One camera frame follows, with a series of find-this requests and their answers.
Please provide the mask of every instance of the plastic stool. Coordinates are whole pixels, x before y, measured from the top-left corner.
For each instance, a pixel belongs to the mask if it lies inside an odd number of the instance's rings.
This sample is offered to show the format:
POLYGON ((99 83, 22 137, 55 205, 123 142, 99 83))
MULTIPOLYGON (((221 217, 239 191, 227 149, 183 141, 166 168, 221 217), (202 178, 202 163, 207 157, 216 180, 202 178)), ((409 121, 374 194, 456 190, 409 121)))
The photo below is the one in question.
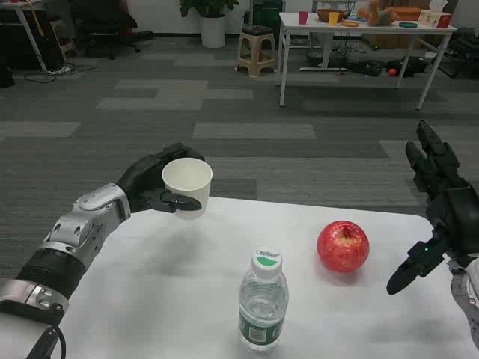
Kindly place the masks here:
POLYGON ((264 26, 244 26, 239 36, 239 45, 238 45, 238 57, 237 65, 235 70, 238 70, 238 67, 247 67, 250 77, 261 76, 261 70, 272 67, 275 69, 276 66, 276 46, 275 46, 275 35, 271 28, 264 26), (250 54, 243 54, 243 42, 247 40, 249 42, 249 47, 251 49, 250 54), (271 55, 263 53, 263 42, 269 41, 271 43, 271 55))
POLYGON ((70 41, 67 43, 62 43, 60 41, 60 38, 57 35, 57 29, 58 28, 66 28, 65 23, 63 22, 62 19, 55 19, 53 21, 50 21, 50 25, 52 26, 53 34, 55 34, 55 38, 57 39, 58 46, 60 47, 61 54, 63 55, 64 61, 67 60, 67 56, 65 55, 67 51, 74 51, 78 54, 78 50, 76 49, 75 42, 73 39, 70 37, 70 41))

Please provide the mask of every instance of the yellow cup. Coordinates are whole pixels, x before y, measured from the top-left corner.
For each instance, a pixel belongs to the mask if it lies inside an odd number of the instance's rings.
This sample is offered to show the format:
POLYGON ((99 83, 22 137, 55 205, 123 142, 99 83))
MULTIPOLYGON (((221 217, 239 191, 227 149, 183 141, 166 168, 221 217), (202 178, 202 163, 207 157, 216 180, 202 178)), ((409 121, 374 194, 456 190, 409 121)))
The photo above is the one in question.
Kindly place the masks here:
POLYGON ((329 24, 330 26, 336 26, 339 19, 339 13, 329 13, 329 24))

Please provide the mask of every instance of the potted plant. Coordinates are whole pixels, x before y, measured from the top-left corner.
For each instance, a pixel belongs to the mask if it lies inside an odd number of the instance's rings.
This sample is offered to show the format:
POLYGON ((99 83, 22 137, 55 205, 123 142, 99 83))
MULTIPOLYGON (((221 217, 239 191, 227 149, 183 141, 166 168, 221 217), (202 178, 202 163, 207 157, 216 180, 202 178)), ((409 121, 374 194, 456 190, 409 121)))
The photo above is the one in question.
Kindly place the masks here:
POLYGON ((180 0, 181 16, 188 16, 195 9, 201 17, 201 41, 204 47, 218 48, 225 45, 225 15, 223 9, 233 10, 237 0, 180 0))

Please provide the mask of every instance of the bottle cap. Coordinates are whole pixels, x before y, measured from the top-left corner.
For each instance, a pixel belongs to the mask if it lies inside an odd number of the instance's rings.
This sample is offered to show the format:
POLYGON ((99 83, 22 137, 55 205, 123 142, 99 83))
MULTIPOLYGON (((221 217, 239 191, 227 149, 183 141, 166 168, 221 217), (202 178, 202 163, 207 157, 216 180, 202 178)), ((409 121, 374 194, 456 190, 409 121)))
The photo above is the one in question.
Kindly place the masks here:
POLYGON ((251 270, 263 279, 274 278, 283 269, 283 256, 280 251, 268 247, 258 248, 253 253, 251 270))

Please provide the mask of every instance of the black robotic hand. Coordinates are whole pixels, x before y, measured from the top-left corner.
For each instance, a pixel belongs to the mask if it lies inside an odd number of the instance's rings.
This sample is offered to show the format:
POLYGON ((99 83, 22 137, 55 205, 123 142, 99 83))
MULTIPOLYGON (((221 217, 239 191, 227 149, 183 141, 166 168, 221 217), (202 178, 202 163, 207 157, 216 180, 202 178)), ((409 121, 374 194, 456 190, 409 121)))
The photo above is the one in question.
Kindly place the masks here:
POLYGON ((169 162, 184 157, 205 160, 199 152, 178 143, 166 147, 160 153, 143 157, 126 170, 117 185, 126 193, 132 213, 147 209, 169 213, 174 213, 177 209, 182 211, 201 209, 201 204, 196 199, 165 189, 162 179, 163 168, 169 162))
POLYGON ((464 268, 472 260, 469 254, 479 253, 476 191, 457 173, 460 163, 451 146, 443 143, 427 122, 419 123, 417 133, 427 157, 412 142, 406 145, 406 155, 415 171, 416 186, 429 196, 426 215, 434 227, 433 237, 408 251, 409 258, 389 280, 390 295, 406 288, 418 275, 426 277, 444 260, 444 253, 464 268))

